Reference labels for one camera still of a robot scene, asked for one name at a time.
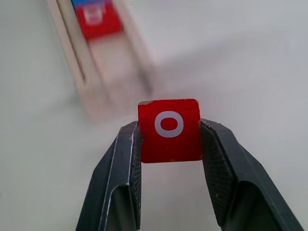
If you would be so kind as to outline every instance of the white letter o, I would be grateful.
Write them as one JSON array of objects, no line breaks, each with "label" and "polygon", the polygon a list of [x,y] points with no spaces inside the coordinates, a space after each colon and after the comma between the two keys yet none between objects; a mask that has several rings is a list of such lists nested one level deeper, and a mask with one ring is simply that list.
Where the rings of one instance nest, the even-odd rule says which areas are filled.
[{"label": "white letter o", "polygon": [[[163,119],[166,119],[166,118],[175,119],[178,123],[177,127],[173,130],[163,129],[162,126],[161,126],[161,122],[163,121]],[[165,137],[165,138],[176,137],[176,136],[180,135],[182,133],[183,129],[184,129],[183,118],[181,117],[181,115],[179,113],[174,112],[174,111],[164,111],[164,112],[159,113],[156,116],[154,125],[155,125],[156,132],[160,136]]]}]

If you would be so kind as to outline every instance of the red cube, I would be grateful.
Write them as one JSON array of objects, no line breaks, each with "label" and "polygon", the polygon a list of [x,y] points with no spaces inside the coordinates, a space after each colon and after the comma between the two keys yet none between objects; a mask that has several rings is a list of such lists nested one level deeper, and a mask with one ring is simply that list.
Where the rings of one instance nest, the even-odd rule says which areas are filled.
[{"label": "red cube", "polygon": [[87,41],[123,30],[111,1],[76,8],[76,16]]}]

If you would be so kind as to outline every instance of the red block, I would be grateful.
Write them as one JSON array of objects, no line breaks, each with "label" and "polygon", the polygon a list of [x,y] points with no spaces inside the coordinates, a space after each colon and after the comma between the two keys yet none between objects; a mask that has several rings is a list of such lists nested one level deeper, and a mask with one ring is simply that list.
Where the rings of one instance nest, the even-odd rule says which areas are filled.
[{"label": "red block", "polygon": [[87,41],[123,30],[111,1],[76,8],[76,16]]},{"label": "red block", "polygon": [[144,163],[203,158],[197,100],[158,100],[138,105]]}]

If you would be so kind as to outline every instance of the textured grip pad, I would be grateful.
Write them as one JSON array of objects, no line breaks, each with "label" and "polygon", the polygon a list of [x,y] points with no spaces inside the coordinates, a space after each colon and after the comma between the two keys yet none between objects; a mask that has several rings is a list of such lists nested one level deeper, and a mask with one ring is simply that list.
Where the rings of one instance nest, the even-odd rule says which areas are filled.
[{"label": "textured grip pad", "polygon": [[139,127],[134,134],[132,160],[129,176],[132,203],[136,219],[137,229],[140,229],[141,221],[141,134]]},{"label": "textured grip pad", "polygon": [[223,227],[234,192],[235,179],[215,132],[201,123],[203,166],[216,220]]}]

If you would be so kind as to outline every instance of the white background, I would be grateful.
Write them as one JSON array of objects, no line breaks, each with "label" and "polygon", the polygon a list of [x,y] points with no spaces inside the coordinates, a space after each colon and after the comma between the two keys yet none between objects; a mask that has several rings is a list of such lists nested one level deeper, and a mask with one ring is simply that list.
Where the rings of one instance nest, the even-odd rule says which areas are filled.
[{"label": "white background", "polygon": [[[231,128],[308,229],[308,3],[135,0],[171,97]],[[0,230],[74,230],[119,128],[84,114],[43,0],[0,7]],[[143,231],[219,230],[200,162],[142,166]]]}]

